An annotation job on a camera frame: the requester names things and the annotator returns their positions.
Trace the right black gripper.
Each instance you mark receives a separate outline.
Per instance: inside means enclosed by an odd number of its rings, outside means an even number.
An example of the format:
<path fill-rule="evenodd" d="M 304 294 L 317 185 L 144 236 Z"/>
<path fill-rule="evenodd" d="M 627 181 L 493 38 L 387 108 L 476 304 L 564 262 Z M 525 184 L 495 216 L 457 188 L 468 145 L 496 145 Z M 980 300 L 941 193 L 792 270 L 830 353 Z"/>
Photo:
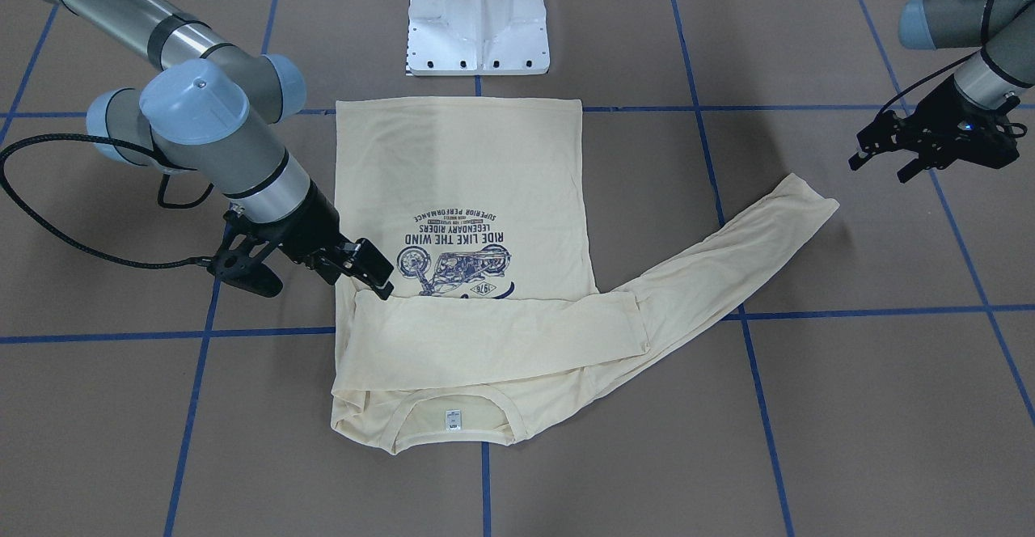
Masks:
<path fill-rule="evenodd" d="M 369 286 L 381 300 L 392 294 L 392 263 L 369 239 L 350 241 L 341 234 L 339 213 L 317 184 L 310 183 L 300 205 L 273 227 L 280 252 L 325 282 L 337 284 L 344 274 Z"/>

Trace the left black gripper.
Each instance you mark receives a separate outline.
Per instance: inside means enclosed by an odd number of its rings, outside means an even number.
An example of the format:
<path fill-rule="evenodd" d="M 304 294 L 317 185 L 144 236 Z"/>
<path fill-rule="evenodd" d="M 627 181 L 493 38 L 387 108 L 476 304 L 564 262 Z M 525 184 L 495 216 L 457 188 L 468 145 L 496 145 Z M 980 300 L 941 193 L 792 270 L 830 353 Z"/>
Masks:
<path fill-rule="evenodd" d="M 1019 103 L 1009 92 L 1005 102 L 993 109 L 973 105 L 955 79 L 946 78 L 917 106 L 914 121 L 894 111 L 877 113 L 873 123 L 856 135 L 858 149 L 847 163 L 857 171 L 878 154 L 908 150 L 917 137 L 917 156 L 896 172 L 901 184 L 924 170 L 944 169 L 957 160 L 1001 169 L 1021 157 L 1021 123 L 1007 117 Z"/>

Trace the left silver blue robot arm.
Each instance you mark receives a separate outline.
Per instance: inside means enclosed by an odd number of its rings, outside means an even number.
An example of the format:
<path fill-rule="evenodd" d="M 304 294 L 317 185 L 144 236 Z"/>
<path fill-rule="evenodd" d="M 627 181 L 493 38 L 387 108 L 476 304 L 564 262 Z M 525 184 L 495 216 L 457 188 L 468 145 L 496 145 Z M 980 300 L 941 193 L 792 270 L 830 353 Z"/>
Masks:
<path fill-rule="evenodd" d="M 1016 161 L 1027 128 L 1008 114 L 1033 88 L 1033 0 L 910 0 L 898 35 L 908 49 L 972 53 L 946 66 L 948 77 L 909 116 L 884 106 L 858 132 L 850 168 L 878 154 L 913 151 L 915 158 L 898 170 L 905 183 L 958 161 L 990 169 Z"/>

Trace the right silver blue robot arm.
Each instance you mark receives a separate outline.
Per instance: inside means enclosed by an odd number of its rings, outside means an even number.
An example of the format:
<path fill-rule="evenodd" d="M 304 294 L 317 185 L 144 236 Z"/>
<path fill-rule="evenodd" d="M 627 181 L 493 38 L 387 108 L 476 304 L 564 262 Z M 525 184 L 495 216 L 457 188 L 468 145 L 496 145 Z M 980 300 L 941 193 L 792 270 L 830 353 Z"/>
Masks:
<path fill-rule="evenodd" d="M 42 142 L 89 142 L 103 156 L 162 176 L 197 172 L 230 203 L 228 235 L 197 265 L 236 289 L 272 298 L 280 278 L 264 263 L 274 251 L 327 284 L 366 284 L 382 300 L 392 264 L 367 239 L 341 235 L 341 217 L 271 127 L 306 105 L 306 81 L 280 55 L 252 54 L 167 0 L 45 0 L 95 25 L 158 71 L 143 90 L 120 88 L 87 111 L 86 135 L 38 135 L 2 152 Z"/>

